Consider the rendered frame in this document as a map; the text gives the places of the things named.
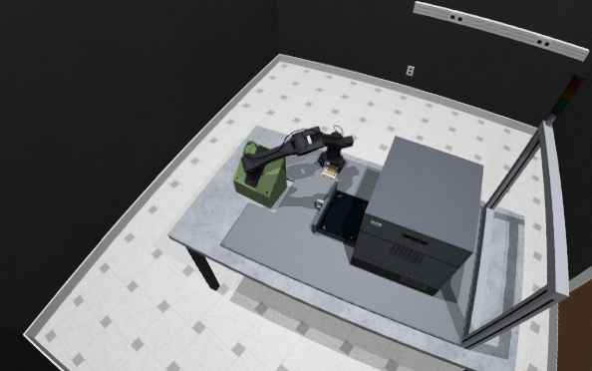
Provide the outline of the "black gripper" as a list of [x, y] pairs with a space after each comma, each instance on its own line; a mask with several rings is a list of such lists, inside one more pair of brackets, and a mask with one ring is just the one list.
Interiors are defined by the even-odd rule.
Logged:
[[[323, 164], [322, 164], [322, 161], [323, 161]], [[338, 168], [338, 173], [342, 170], [344, 164], [346, 163], [346, 161], [343, 160], [343, 156], [339, 156], [339, 158], [338, 158], [338, 153], [331, 154], [328, 151], [325, 151], [325, 153], [322, 152], [319, 159], [318, 159], [318, 163], [321, 165], [321, 167], [324, 166], [325, 161], [330, 162], [331, 166]]]

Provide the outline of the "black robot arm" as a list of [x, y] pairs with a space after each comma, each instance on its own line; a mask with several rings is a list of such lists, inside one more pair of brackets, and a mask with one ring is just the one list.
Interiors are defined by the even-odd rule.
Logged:
[[[314, 129], [321, 133], [323, 136], [327, 137], [334, 137], [334, 138], [327, 138], [323, 137], [319, 133], [313, 130], [304, 130], [298, 133], [293, 134], [286, 143], [281, 146], [278, 146], [274, 149], [266, 149], [262, 146], [258, 146], [255, 154], [247, 153], [248, 157], [243, 155], [241, 158], [244, 172], [248, 173], [246, 175], [244, 182], [250, 186], [257, 187], [261, 174], [265, 165], [279, 160], [281, 158], [287, 156], [304, 156], [314, 151], [317, 151], [325, 146], [328, 147], [327, 151], [331, 154], [338, 153], [338, 158], [341, 154], [341, 150], [352, 147], [354, 140], [352, 136], [342, 137], [341, 133], [333, 132], [333, 135], [324, 134], [320, 131], [319, 127], [313, 127], [310, 129]], [[308, 143], [307, 137], [310, 136], [312, 144]], [[335, 139], [340, 138], [340, 139]], [[323, 141], [322, 141], [323, 140]], [[344, 141], [343, 141], [344, 140]], [[319, 141], [319, 142], [318, 142]], [[345, 144], [344, 144], [345, 142]], [[325, 143], [325, 144], [324, 144]], [[346, 145], [346, 147], [345, 147]], [[343, 148], [344, 147], [344, 148]], [[281, 150], [280, 150], [281, 148]], [[280, 151], [278, 151], [280, 150]], [[265, 152], [266, 151], [266, 152]], [[338, 152], [339, 151], [339, 152]], [[262, 153], [263, 152], [263, 153]], [[259, 153], [259, 154], [258, 154]], [[251, 158], [249, 158], [251, 157]], [[259, 159], [253, 159], [259, 158]]]

